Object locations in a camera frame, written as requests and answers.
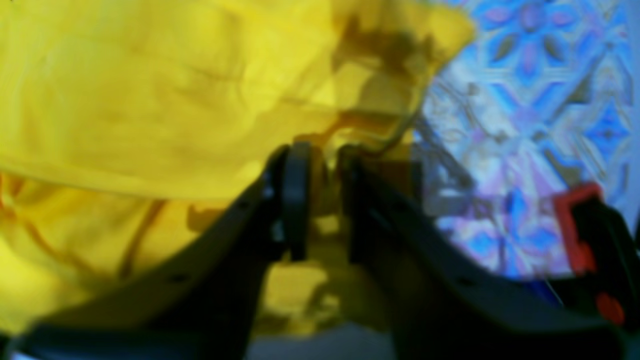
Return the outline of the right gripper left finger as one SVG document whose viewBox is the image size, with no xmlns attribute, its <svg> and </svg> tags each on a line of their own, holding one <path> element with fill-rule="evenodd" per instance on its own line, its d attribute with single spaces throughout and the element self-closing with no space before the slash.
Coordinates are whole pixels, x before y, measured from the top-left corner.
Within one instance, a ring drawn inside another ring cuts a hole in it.
<svg viewBox="0 0 640 360">
<path fill-rule="evenodd" d="M 241 360 L 270 265 L 307 257 L 313 150 L 277 148 L 203 234 L 117 289 L 37 321 L 12 360 Z"/>
</svg>

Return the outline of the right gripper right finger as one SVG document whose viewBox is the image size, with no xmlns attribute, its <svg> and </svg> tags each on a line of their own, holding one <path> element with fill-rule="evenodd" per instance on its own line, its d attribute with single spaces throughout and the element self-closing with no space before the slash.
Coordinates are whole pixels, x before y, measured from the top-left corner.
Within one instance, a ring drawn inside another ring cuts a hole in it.
<svg viewBox="0 0 640 360">
<path fill-rule="evenodd" d="M 381 290 L 400 360 L 624 360 L 626 335 L 492 275 L 347 146 L 339 153 L 349 257 Z"/>
</svg>

